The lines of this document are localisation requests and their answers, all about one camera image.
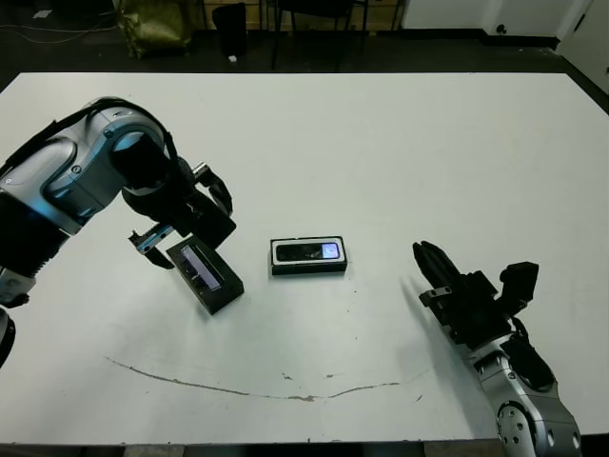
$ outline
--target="black object on floor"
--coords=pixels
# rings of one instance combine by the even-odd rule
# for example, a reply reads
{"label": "black object on floor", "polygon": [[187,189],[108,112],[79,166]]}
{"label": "black object on floor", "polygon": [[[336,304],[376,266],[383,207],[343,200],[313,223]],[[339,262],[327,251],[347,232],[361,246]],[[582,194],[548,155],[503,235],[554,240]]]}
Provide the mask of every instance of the black object on floor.
{"label": "black object on floor", "polygon": [[211,13],[220,34],[220,46],[226,56],[243,55],[247,49],[246,4],[226,5]]}

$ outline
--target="tabletop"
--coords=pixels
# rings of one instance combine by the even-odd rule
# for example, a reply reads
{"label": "tabletop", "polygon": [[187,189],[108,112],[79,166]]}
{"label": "tabletop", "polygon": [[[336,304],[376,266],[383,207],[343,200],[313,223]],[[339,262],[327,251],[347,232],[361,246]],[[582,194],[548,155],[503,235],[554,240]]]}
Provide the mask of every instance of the tabletop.
{"label": "tabletop", "polygon": [[[581,432],[609,431],[609,122],[567,76],[21,74],[0,94],[0,160],[103,95],[225,179],[238,227],[219,252],[246,292],[209,316],[135,252],[151,223],[117,197],[10,311],[0,442],[494,437],[475,372],[417,298],[420,240],[497,286],[540,264],[521,318]],[[270,239],[334,235],[345,276],[269,275]]]}

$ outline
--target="black device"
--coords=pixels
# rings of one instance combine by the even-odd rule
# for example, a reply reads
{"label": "black device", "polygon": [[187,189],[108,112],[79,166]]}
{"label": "black device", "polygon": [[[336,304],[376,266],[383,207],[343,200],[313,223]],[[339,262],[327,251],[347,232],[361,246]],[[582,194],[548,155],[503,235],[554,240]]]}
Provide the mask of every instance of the black device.
{"label": "black device", "polygon": [[209,314],[244,293],[244,283],[218,253],[196,236],[167,250],[167,255]]}
{"label": "black device", "polygon": [[270,240],[273,275],[325,273],[346,270],[341,236]]}

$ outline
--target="device screen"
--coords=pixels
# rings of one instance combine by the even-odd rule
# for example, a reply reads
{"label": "device screen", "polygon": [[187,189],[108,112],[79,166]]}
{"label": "device screen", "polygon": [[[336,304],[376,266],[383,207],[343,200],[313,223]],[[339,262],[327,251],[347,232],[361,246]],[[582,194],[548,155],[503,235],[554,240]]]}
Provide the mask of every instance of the device screen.
{"label": "device screen", "polygon": [[336,243],[303,243],[277,247],[277,260],[280,262],[338,259],[339,257],[339,247]]}
{"label": "device screen", "polygon": [[216,290],[222,286],[209,266],[206,265],[208,263],[206,262],[207,259],[201,251],[199,251],[201,253],[199,256],[191,246],[184,246],[180,252],[187,260],[187,272],[191,275],[191,279],[202,281],[210,290]]}

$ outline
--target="wall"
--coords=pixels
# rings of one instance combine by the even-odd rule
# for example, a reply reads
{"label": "wall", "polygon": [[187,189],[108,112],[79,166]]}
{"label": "wall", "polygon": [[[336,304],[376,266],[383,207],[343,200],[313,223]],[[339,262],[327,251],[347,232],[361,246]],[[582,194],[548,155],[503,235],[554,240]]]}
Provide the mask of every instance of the wall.
{"label": "wall", "polygon": [[589,0],[406,0],[405,29],[484,29],[508,35],[566,34]]}
{"label": "wall", "polygon": [[494,24],[504,24],[508,35],[556,36],[574,0],[503,0]]}

